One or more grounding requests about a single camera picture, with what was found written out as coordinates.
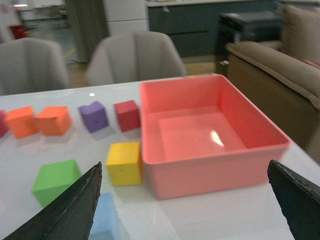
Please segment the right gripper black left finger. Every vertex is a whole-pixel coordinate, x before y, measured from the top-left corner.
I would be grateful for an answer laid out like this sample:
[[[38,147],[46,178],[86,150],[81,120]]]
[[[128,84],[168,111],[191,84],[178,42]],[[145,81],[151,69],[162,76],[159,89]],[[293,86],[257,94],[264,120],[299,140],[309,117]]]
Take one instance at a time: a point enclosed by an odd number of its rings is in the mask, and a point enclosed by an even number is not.
[[[87,240],[102,184],[98,162],[6,240]]]

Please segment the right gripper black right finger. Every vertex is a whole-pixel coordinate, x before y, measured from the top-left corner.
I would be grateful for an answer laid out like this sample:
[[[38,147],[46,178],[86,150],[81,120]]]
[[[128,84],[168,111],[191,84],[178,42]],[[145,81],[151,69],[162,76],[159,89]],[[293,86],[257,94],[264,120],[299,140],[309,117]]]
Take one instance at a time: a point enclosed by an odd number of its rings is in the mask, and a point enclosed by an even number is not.
[[[320,187],[277,160],[267,176],[273,193],[296,240],[320,238]]]

